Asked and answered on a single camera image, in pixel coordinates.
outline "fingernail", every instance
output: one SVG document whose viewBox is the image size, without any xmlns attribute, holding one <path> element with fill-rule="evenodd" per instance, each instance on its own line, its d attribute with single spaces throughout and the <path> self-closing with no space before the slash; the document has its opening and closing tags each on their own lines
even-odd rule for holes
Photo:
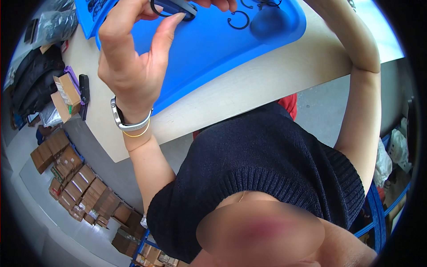
<svg viewBox="0 0 427 267">
<path fill-rule="evenodd" d="M 163 7 L 162 6 L 154 4 L 154 7 L 156 8 L 157 12 L 162 12 L 163 11 Z"/>
<path fill-rule="evenodd" d="M 185 13 L 180 12 L 179 15 L 177 16 L 180 20 L 183 20 L 185 17 Z"/>
</svg>

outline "right hand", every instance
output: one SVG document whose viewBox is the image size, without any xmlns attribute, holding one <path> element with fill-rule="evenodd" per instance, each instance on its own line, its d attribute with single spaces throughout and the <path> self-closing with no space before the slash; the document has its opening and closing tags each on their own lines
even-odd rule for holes
<svg viewBox="0 0 427 267">
<path fill-rule="evenodd" d="M 211 0 L 198 2 L 210 5 Z M 235 0 L 212 2 L 221 9 L 237 8 Z M 141 19 L 157 18 L 148 0 L 120 0 L 99 28 L 98 76 L 116 95 L 126 123 L 138 123 L 146 118 L 159 97 L 174 31 L 184 13 L 163 19 L 153 36 L 150 51 L 139 56 L 131 34 L 133 25 Z"/>
</svg>

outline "blue plastic tray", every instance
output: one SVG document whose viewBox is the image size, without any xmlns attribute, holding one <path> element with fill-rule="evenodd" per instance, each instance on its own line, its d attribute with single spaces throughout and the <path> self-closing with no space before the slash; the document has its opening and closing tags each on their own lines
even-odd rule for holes
<svg viewBox="0 0 427 267">
<path fill-rule="evenodd" d="M 252 5 L 254 8 L 249 9 L 238 1 L 237 10 L 244 11 L 252 21 L 259 12 L 258 2 L 244 1 L 246 5 Z M 113 0 L 105 6 L 112 8 L 115 2 L 116 0 Z M 230 27 L 228 18 L 231 18 L 231 23 L 237 27 L 245 25 L 247 20 L 244 14 L 232 15 L 230 12 L 223 13 L 214 6 L 209 9 L 196 6 L 198 9 L 196 18 L 189 22 L 181 22 L 175 31 L 166 76 L 159 99 L 154 103 L 154 115 L 219 75 L 298 40 L 306 28 L 304 12 L 295 0 L 283 0 L 280 4 L 280 9 L 286 13 L 292 25 L 291 33 L 286 38 L 269 45 L 259 42 L 251 34 L 250 25 L 242 30 Z M 108 11 L 105 11 L 103 17 L 99 17 L 98 20 L 102 22 L 107 13 Z M 134 25 L 132 35 L 138 54 L 149 51 L 151 39 L 162 19 L 139 21 Z M 96 43 L 100 48 L 98 30 Z"/>
</svg>

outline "white watch strap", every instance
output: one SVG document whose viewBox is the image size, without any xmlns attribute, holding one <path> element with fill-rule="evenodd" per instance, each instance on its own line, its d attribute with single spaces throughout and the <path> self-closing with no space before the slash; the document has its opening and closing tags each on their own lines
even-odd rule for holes
<svg viewBox="0 0 427 267">
<path fill-rule="evenodd" d="M 111 106 L 111 110 L 113 111 L 114 121 L 116 122 L 117 127 L 119 127 L 119 129 L 124 132 L 136 131 L 146 126 L 153 112 L 153 109 L 151 109 L 147 118 L 145 118 L 145 120 L 141 121 L 140 123 L 124 124 L 119 116 L 118 107 L 116 105 L 116 97 L 111 99 L 110 106 Z"/>
</svg>

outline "black device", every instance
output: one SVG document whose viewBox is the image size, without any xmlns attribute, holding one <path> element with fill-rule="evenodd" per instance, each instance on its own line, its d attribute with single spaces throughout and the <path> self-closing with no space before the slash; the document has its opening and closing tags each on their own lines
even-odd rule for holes
<svg viewBox="0 0 427 267">
<path fill-rule="evenodd" d="M 34 39 L 35 27 L 38 25 L 38 18 L 33 19 L 27 26 L 24 36 L 24 43 L 31 44 Z"/>
<path fill-rule="evenodd" d="M 88 112 L 88 103 L 91 99 L 89 95 L 89 77 L 86 74 L 79 75 L 79 87 L 80 87 L 80 93 L 82 93 L 80 97 L 84 104 L 82 105 L 79 114 L 82 117 L 82 121 L 85 121 L 86 113 Z"/>
</svg>

